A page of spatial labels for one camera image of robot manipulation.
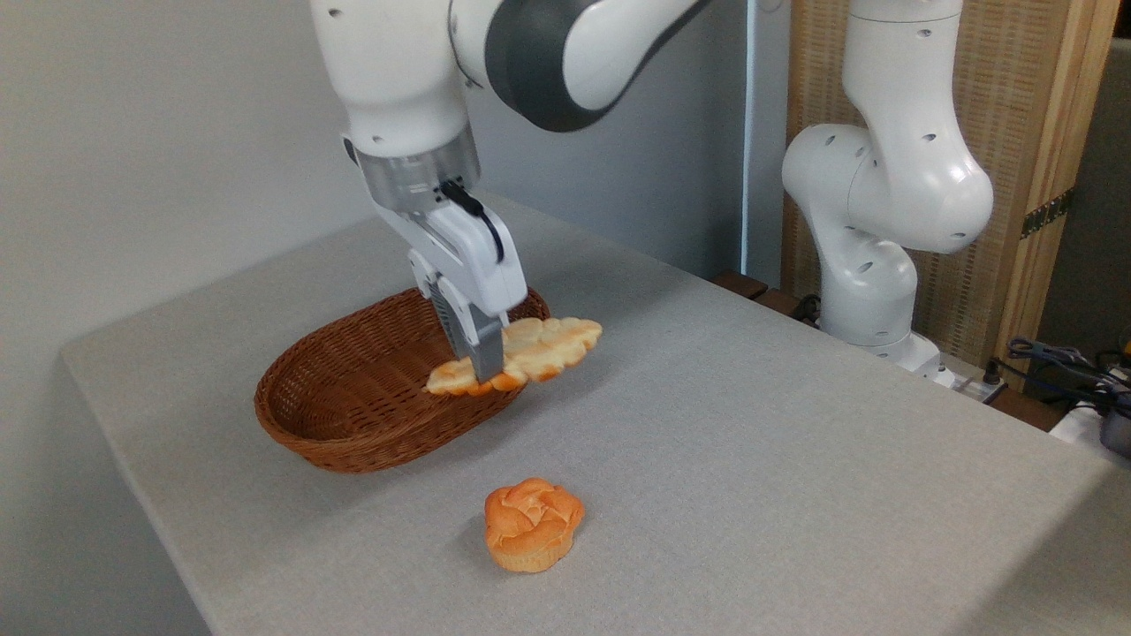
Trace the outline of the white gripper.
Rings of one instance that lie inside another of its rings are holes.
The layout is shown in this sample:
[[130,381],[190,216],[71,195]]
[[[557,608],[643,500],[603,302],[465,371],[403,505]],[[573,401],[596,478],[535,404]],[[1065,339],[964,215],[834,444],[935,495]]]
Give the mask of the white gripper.
[[455,356],[470,358],[477,383],[489,383],[504,370],[506,311],[527,295],[506,222],[486,207],[473,215],[449,199],[421,214],[380,204],[375,210],[409,244],[420,293],[435,308]]

